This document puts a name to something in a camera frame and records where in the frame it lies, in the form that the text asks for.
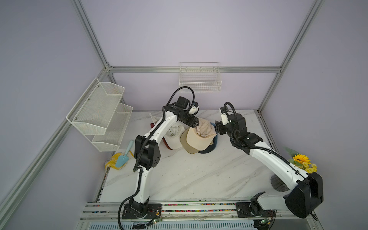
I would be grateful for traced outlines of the dark red baseball cap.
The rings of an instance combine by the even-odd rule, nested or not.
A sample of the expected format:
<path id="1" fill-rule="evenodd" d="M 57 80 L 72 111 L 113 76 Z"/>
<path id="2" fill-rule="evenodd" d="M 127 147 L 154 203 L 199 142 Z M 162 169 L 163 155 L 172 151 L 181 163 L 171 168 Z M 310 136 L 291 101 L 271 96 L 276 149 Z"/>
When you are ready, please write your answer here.
<path id="1" fill-rule="evenodd" d="M 151 128 L 154 128 L 155 124 L 154 123 L 150 123 L 150 127 Z M 165 146 L 169 149 L 169 150 L 172 150 L 169 145 L 167 144 L 165 138 L 162 139 L 162 141 L 164 142 Z"/>

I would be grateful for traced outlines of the khaki tan baseball cap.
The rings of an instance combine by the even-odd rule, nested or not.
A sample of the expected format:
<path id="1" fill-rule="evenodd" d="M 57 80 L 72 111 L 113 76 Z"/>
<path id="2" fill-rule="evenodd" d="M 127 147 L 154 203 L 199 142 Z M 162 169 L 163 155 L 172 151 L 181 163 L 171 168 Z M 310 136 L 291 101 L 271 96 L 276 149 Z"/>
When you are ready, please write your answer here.
<path id="1" fill-rule="evenodd" d="M 198 149 L 201 138 L 197 134 L 195 128 L 187 128 L 180 137 L 180 142 L 185 149 L 186 152 L 189 154 L 198 153 L 200 150 Z"/>

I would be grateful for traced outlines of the sunflower bouquet in vase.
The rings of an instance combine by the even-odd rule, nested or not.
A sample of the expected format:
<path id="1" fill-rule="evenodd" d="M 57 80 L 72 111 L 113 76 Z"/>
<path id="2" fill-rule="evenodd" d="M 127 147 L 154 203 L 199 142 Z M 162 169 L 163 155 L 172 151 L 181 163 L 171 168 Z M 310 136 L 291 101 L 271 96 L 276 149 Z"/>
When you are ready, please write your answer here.
<path id="1" fill-rule="evenodd" d="M 311 163 L 308 156 L 299 154 L 296 150 L 290 149 L 288 147 L 286 147 L 285 150 L 291 157 L 288 160 L 291 164 L 306 171 L 307 173 L 317 172 L 317 165 Z M 278 192 L 286 192 L 289 190 L 285 183 L 276 174 L 272 175 L 270 182 L 272 187 Z"/>

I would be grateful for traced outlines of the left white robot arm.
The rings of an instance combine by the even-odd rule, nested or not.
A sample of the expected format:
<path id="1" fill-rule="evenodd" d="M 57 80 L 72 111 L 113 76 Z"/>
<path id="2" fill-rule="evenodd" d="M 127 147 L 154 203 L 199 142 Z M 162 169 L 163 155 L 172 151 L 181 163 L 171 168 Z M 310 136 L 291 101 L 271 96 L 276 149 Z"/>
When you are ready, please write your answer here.
<path id="1" fill-rule="evenodd" d="M 191 102 L 180 96 L 175 103 L 167 103 L 163 106 L 163 116 L 147 134 L 136 137 L 136 163 L 133 171 L 138 171 L 137 188 L 133 195 L 122 202 L 124 211 L 119 214 L 120 218 L 127 219 L 131 215 L 134 218 L 143 219 L 148 215 L 150 170 L 160 162 L 159 144 L 169 129 L 178 121 L 189 127 L 197 127 L 199 125 L 199 119 L 196 117 L 198 111 L 197 102 Z"/>

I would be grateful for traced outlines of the light blue brush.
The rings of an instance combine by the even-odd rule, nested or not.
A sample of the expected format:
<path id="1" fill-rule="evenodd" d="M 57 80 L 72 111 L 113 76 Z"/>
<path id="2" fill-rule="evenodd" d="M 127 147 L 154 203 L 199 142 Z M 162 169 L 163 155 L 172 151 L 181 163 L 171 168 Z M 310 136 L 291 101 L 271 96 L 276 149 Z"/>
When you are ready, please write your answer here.
<path id="1" fill-rule="evenodd" d="M 121 155 L 121 156 L 118 157 L 118 159 L 116 161 L 116 164 L 115 164 L 116 168 L 121 168 L 122 166 L 124 166 L 129 161 L 128 154 L 129 154 L 133 144 L 134 144 L 134 140 L 130 140 L 128 146 L 126 147 L 126 151 L 125 151 L 124 155 Z"/>

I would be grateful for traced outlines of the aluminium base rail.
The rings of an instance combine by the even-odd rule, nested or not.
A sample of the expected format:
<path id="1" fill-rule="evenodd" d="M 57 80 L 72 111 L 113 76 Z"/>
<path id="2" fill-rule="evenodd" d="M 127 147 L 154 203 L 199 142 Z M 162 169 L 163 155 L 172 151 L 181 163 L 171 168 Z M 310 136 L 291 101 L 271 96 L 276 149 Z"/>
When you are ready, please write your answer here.
<path id="1" fill-rule="evenodd" d="M 185 201 L 152 204 L 143 218 L 119 203 L 88 203 L 78 230 L 321 230 L 316 217 L 298 218 L 290 211 L 265 211 L 253 217 L 241 201 Z"/>

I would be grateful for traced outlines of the beige baseball cap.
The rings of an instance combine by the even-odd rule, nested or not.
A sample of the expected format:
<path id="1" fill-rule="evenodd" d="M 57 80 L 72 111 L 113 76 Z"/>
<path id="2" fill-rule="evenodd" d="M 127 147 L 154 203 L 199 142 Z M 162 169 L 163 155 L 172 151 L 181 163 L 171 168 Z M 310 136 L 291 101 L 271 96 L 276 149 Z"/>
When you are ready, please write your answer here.
<path id="1" fill-rule="evenodd" d="M 217 133 L 210 121 L 203 118 L 199 118 L 198 121 L 198 126 L 189 128 L 186 141 L 196 150 L 205 150 Z"/>

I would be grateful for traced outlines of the yellow object behind arm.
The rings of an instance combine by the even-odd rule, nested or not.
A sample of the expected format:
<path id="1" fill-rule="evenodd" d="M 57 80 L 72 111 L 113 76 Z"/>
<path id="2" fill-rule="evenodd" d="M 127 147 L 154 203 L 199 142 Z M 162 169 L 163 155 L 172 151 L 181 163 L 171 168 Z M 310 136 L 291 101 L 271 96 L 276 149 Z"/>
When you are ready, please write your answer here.
<path id="1" fill-rule="evenodd" d="M 117 161 L 118 157 L 121 156 L 121 155 L 124 155 L 124 154 L 121 153 L 121 152 L 118 152 L 118 153 L 114 154 L 111 157 L 111 159 L 105 163 L 105 166 L 104 166 L 105 170 L 107 170 L 107 168 L 112 168 L 112 169 L 115 169 L 115 170 L 121 170 L 127 164 L 126 163 L 121 168 L 116 168 L 115 167 L 116 161 Z M 131 151 L 129 152 L 128 156 L 129 156 L 129 160 L 134 157 L 134 155 Z"/>

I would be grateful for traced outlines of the white baseball cap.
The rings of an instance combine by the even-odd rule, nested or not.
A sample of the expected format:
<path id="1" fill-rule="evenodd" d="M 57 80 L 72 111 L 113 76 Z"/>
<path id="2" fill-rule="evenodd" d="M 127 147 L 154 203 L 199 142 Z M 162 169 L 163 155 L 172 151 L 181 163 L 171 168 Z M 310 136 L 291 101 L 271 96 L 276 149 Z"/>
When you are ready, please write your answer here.
<path id="1" fill-rule="evenodd" d="M 172 112 L 165 112 L 154 126 L 146 134 L 146 137 L 150 136 L 149 140 L 155 140 L 158 144 L 165 138 L 167 144 L 172 150 L 176 150 L 182 147 L 180 137 L 185 131 L 184 125 L 177 120 L 177 115 Z"/>

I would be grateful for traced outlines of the white mesh two-tier shelf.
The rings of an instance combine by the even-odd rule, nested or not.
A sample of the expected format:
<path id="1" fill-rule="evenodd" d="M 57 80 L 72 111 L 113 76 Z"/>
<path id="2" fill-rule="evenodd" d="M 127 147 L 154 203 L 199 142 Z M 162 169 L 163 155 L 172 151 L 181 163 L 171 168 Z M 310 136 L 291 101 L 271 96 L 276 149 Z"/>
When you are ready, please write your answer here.
<path id="1" fill-rule="evenodd" d="M 66 116 L 99 152 L 116 152 L 133 107 L 122 101 L 123 86 L 95 78 Z"/>

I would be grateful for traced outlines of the dark navy baseball cap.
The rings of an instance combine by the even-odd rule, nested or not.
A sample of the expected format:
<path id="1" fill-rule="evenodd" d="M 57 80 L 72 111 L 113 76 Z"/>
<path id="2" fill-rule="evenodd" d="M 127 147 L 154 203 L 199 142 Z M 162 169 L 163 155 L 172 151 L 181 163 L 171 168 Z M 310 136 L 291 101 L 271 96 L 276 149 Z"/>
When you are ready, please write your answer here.
<path id="1" fill-rule="evenodd" d="M 201 138 L 200 145 L 198 149 L 200 153 L 209 153 L 215 148 L 215 142 L 217 138 L 217 133 L 215 131 L 214 125 L 208 120 L 201 119 L 199 126 L 195 128 L 197 134 Z"/>

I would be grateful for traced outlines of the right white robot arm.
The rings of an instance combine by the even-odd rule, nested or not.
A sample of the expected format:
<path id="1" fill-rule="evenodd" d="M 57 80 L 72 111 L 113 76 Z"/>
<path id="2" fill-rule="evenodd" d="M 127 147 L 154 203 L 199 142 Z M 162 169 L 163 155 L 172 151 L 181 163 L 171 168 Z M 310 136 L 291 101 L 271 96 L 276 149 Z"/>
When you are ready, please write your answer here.
<path id="1" fill-rule="evenodd" d="M 251 202 L 260 210 L 288 210 L 304 219 L 322 204 L 324 200 L 323 179 L 316 172 L 306 172 L 293 165 L 268 146 L 255 133 L 248 131 L 241 114 L 221 114 L 216 121 L 216 131 L 227 134 L 233 147 L 244 151 L 270 169 L 288 188 L 286 193 L 268 195 L 256 194 Z"/>

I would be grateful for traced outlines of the aluminium frame rails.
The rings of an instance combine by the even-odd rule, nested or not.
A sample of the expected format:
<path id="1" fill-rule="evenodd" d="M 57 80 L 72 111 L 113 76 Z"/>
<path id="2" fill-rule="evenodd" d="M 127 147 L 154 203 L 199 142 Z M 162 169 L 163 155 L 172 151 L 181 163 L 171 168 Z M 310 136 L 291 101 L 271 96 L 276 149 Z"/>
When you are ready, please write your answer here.
<path id="1" fill-rule="evenodd" d="M 315 1 L 1 1 L 1 202 L 97 77 L 275 74 Z"/>

